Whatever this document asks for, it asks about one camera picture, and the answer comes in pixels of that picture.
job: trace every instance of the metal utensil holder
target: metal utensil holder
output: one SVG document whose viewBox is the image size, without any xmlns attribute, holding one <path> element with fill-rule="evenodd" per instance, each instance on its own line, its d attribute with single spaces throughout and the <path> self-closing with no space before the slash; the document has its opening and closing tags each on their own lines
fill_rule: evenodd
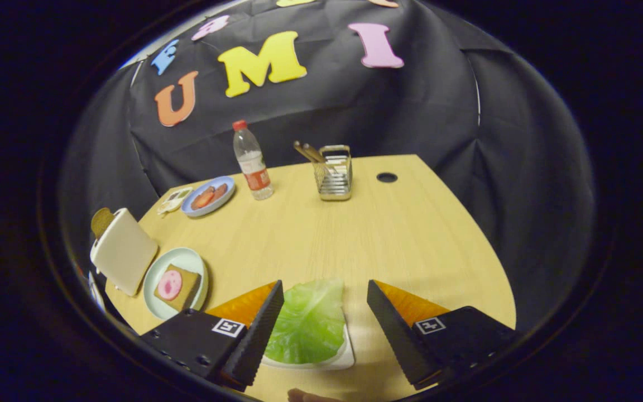
<svg viewBox="0 0 643 402">
<path fill-rule="evenodd" d="M 347 145 L 319 148 L 326 162 L 312 163 L 319 196 L 324 201 L 343 201 L 352 197 L 352 150 Z"/>
</svg>

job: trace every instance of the black fabric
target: black fabric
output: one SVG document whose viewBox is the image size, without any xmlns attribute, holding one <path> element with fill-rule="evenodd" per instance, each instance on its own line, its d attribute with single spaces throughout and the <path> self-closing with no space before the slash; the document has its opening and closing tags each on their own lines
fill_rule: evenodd
<svg viewBox="0 0 643 402">
<path fill-rule="evenodd" d="M 59 205 L 82 270 L 95 272 L 89 253 L 95 240 L 91 218 L 101 208 L 128 208 L 140 219 L 158 199 L 132 142 L 126 106 L 137 65 L 110 79 L 81 115 L 61 167 Z M 102 295 L 105 277 L 95 275 Z"/>
<path fill-rule="evenodd" d="M 126 206 L 140 217 L 171 186 L 238 173 L 231 125 L 246 119 L 270 167 L 304 162 L 293 140 L 347 144 L 354 157 L 418 154 L 498 254 L 515 295 L 517 329 L 538 324 L 562 302 L 581 272 L 596 200 L 582 135 L 528 63 L 421 2 L 385 8 L 329 0 L 278 8 L 254 1 L 224 13 L 230 19 L 221 31 L 193 42 L 195 26 L 178 36 L 176 59 L 162 76 L 150 59 L 135 79 L 137 65 L 118 72 L 81 120 L 62 185 L 76 194 L 66 198 L 66 214 L 82 259 L 88 261 L 89 221 L 98 208 Z M 363 66 L 362 43 L 347 28 L 353 22 L 388 26 L 404 67 Z M 299 33 L 294 47 L 307 76 L 279 84 L 267 79 L 226 97 L 219 54 L 235 46 L 256 54 L 268 36 L 288 30 Z M 176 85 L 177 109 L 178 79 L 193 70 L 199 75 L 192 114 L 164 127 L 155 95 Z"/>
</svg>

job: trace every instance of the plastic water bottle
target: plastic water bottle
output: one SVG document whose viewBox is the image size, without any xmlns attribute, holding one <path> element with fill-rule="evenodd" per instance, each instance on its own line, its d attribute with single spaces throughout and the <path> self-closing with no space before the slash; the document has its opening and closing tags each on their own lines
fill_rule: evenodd
<svg viewBox="0 0 643 402">
<path fill-rule="evenodd" d="M 232 128 L 234 129 L 234 140 L 232 141 L 234 154 L 247 179 L 247 185 L 252 191 L 253 198 L 269 198 L 271 194 L 275 193 L 275 189 L 267 174 L 260 143 L 257 142 L 255 135 L 247 129 L 247 122 L 244 120 L 235 122 L 232 124 Z"/>
</svg>

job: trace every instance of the yellow letter m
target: yellow letter m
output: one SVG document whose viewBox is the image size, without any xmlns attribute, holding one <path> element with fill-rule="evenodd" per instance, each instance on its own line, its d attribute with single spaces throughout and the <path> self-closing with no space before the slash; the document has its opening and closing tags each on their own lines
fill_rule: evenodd
<svg viewBox="0 0 643 402">
<path fill-rule="evenodd" d="M 306 69 L 299 65 L 294 52 L 294 39 L 297 36 L 295 31 L 275 33 L 262 44 L 259 55 L 242 46 L 220 54 L 217 60 L 225 63 L 229 83 L 225 95 L 232 98 L 249 90 L 249 84 L 242 79 L 242 74 L 261 87 L 265 83 L 270 65 L 272 82 L 289 81 L 306 76 Z"/>
</svg>

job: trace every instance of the bottle label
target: bottle label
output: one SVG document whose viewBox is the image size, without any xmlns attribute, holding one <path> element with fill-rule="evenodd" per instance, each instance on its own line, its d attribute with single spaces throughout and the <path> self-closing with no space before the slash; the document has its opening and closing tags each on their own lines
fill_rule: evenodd
<svg viewBox="0 0 643 402">
<path fill-rule="evenodd" d="M 261 152 L 255 158 L 239 161 L 239 167 L 242 168 L 250 190 L 261 190 L 270 185 L 270 176 L 267 174 L 265 160 L 263 160 Z"/>
<path fill-rule="evenodd" d="M 261 190 L 270 185 L 270 176 L 267 174 L 266 169 L 255 171 L 250 175 L 245 174 L 244 178 L 247 179 L 247 185 L 252 191 Z"/>
</svg>

